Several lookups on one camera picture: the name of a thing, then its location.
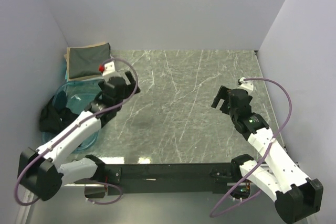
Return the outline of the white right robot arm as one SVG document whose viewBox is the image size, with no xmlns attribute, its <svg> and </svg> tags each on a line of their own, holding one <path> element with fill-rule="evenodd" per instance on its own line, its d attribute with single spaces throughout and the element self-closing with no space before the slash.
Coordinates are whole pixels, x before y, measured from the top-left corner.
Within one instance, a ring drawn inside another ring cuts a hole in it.
<svg viewBox="0 0 336 224">
<path fill-rule="evenodd" d="M 320 211 L 323 185 L 311 179 L 288 156 L 276 140 L 265 119 L 251 109 L 253 84 L 245 82 L 236 89 L 221 86 L 212 107 L 220 101 L 220 111 L 229 115 L 235 130 L 261 155 L 268 169 L 248 154 L 232 159 L 230 175 L 235 182 L 249 180 L 275 204 L 285 223 L 295 223 Z"/>
</svg>

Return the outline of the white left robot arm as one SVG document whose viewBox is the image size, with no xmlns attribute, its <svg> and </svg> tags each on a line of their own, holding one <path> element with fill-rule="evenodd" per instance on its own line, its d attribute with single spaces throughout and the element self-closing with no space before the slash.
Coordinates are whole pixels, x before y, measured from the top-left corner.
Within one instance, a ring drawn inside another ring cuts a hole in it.
<svg viewBox="0 0 336 224">
<path fill-rule="evenodd" d="M 103 183 L 105 163 L 93 156 L 65 163 L 68 156 L 89 136 L 102 129 L 116 117 L 121 107 L 140 92 L 137 73 L 126 71 L 125 77 L 117 72 L 98 83 L 100 92 L 78 117 L 52 140 L 36 150 L 28 148 L 20 154 L 14 198 L 20 205 L 18 187 L 22 185 L 38 199 L 51 199 L 58 190 L 81 179 Z"/>
</svg>

